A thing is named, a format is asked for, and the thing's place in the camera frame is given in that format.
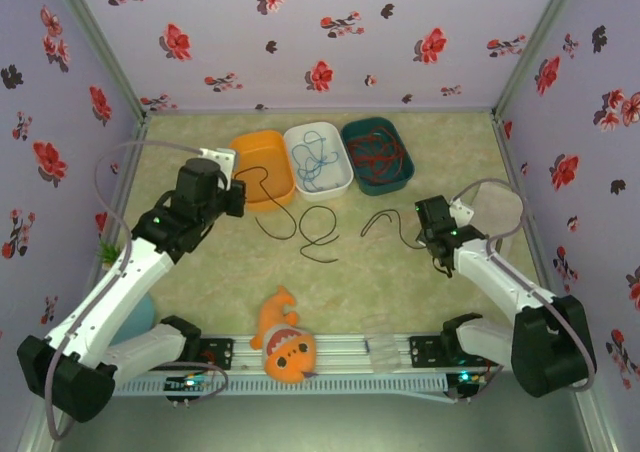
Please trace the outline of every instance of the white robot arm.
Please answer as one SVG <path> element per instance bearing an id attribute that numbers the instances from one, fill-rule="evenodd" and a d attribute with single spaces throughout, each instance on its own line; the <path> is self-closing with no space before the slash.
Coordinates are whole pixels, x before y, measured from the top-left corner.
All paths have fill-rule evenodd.
<path id="1" fill-rule="evenodd" d="M 200 330 L 175 316 L 146 334 L 109 345 L 147 291 L 185 253 L 195 250 L 220 215 L 244 214 L 245 184 L 232 179 L 235 151 L 200 150 L 199 158 L 181 167 L 175 190 L 163 194 L 133 228 L 126 268 L 121 267 L 123 252 L 80 306 L 47 337 L 29 336 L 18 348 L 29 389 L 44 398 L 54 353 L 69 339 L 54 373 L 52 401 L 78 422 L 95 417 L 118 385 L 161 364 L 195 358 Z M 119 277 L 106 295 L 87 310 L 115 275 Z M 70 334 L 83 313 L 82 323 Z"/>
<path id="2" fill-rule="evenodd" d="M 441 339 L 453 360 L 468 354 L 512 369 L 534 397 L 595 374 L 586 316 L 575 297 L 557 297 L 490 249 L 487 237 L 469 225 L 473 211 L 460 200 L 449 204 L 436 196 L 415 206 L 421 223 L 417 241 L 429 250 L 434 266 L 438 261 L 448 277 L 455 270 L 470 279 L 511 323 L 498 326 L 479 314 L 448 321 Z"/>

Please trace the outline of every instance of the small plant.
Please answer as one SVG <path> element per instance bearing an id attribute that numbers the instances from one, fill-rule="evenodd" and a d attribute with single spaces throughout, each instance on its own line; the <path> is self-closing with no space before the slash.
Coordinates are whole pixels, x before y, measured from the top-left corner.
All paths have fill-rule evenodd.
<path id="1" fill-rule="evenodd" d="M 110 269 L 111 266 L 118 260 L 120 257 L 120 253 L 122 252 L 122 248 L 115 244 L 108 244 L 107 242 L 101 240 L 100 241 L 100 251 L 98 252 L 98 257 L 102 260 L 102 268 Z"/>

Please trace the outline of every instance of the white bowl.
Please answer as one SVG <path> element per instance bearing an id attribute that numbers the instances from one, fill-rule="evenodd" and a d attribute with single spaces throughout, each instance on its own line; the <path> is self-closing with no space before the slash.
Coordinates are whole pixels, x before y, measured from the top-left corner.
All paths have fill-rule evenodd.
<path id="1" fill-rule="evenodd" d="M 340 132 L 328 122 L 299 125 L 284 134 L 296 188 L 309 202 L 333 199 L 347 191 L 353 169 Z"/>

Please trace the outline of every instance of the clownfish plush toy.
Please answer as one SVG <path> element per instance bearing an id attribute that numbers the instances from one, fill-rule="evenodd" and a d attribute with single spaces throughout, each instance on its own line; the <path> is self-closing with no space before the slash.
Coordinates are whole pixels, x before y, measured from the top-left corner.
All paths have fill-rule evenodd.
<path id="1" fill-rule="evenodd" d="M 249 343 L 262 349 L 262 363 L 268 376 L 286 384 L 296 384 L 316 375 L 316 341 L 308 332 L 298 329 L 298 314 L 284 313 L 296 299 L 283 286 L 260 309 L 258 333 Z"/>

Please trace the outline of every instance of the purple wall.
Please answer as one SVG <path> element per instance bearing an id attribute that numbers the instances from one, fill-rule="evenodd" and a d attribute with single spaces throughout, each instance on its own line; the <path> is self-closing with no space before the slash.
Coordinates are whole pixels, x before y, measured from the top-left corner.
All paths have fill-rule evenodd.
<path id="1" fill-rule="evenodd" d="M 86 1 L 147 108 L 206 111 L 488 108 L 549 0 Z"/>
<path id="2" fill-rule="evenodd" d="M 619 450 L 640 450 L 639 16 L 638 0 L 571 0 L 504 114 L 559 289 L 586 307 Z"/>
<path id="3" fill-rule="evenodd" d="M 0 0 L 0 34 L 0 448 L 12 451 L 34 397 L 16 350 L 86 292 L 103 212 L 94 163 L 135 120 L 62 0 Z M 116 180 L 107 163 L 106 197 Z"/>

